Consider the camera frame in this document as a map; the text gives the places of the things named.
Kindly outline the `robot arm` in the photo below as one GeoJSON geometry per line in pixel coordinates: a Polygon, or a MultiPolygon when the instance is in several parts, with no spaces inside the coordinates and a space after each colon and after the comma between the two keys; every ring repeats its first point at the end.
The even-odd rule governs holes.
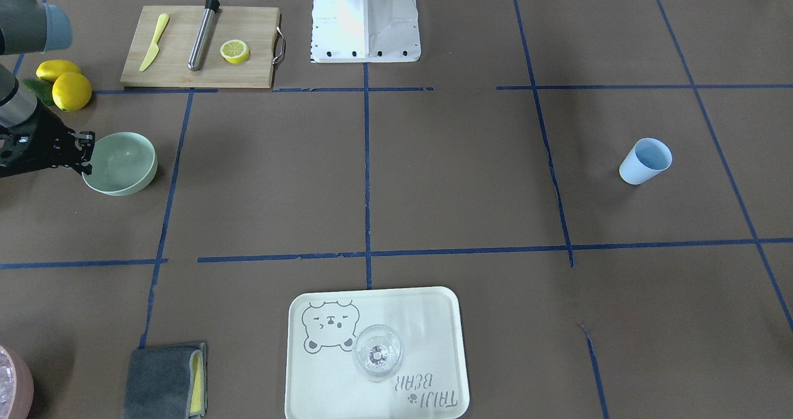
{"type": "MultiPolygon", "coordinates": [[[[68,16],[37,0],[1,0],[1,54],[63,50],[71,46],[68,16]]],[[[3,178],[65,167],[92,173],[93,131],[77,133],[6,67],[1,69],[3,178]]]]}

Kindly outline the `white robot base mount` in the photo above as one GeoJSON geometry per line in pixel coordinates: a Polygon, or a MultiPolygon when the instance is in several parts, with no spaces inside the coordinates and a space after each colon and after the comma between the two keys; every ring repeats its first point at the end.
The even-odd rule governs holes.
{"type": "Polygon", "coordinates": [[[313,63],[412,63],[421,55],[416,0],[312,0],[313,63]]]}

